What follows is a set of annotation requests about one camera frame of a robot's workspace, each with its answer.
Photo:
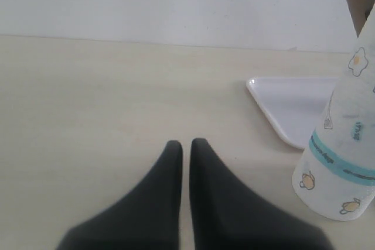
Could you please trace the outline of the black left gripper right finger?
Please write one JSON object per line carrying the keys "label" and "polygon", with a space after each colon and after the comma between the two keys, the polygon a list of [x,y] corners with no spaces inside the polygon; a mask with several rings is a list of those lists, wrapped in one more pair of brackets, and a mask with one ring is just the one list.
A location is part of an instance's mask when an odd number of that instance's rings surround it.
{"label": "black left gripper right finger", "polygon": [[190,150],[190,207],[196,249],[327,249],[324,232],[242,183],[208,141]]}

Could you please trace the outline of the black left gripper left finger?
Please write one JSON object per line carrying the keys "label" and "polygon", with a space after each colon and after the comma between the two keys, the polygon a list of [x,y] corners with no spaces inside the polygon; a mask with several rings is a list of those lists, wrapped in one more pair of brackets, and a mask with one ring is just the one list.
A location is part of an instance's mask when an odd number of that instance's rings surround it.
{"label": "black left gripper left finger", "polygon": [[71,228],[58,249],[179,249],[182,174],[182,145],[168,141],[127,195]]}

